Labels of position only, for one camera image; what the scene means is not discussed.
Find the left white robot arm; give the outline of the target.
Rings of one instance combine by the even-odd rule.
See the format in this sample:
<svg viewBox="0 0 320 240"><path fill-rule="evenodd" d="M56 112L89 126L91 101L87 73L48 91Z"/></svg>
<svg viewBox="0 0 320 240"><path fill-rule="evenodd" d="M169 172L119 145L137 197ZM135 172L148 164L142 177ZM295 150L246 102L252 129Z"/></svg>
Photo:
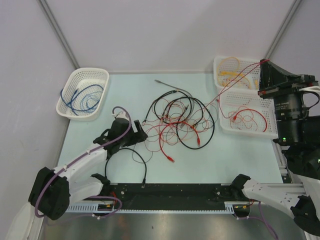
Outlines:
<svg viewBox="0 0 320 240"><path fill-rule="evenodd" d="M127 116L118 115L111 127L94 139L92 146L76 159L54 169L42 168L36 175L28 203L15 216L6 239L26 240L35 218L47 217L55 221L74 203L91 197L107 199L111 193L107 177L94 173L88 180L78 180L119 150L147 138L138 120L131 121Z"/></svg>

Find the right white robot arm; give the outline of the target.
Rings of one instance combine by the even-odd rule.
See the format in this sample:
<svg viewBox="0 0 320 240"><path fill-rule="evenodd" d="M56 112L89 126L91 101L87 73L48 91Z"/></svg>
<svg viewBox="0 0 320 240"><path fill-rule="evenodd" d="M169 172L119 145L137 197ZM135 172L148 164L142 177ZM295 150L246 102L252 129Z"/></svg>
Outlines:
<svg viewBox="0 0 320 240"><path fill-rule="evenodd" d="M230 185L237 200L258 200L290 216L305 232L320 235L320 117L310 116L304 95L320 96L315 76L293 74L267 59L260 60L258 96L272 99L278 137L288 169L302 182L304 195L288 193L239 174Z"/></svg>

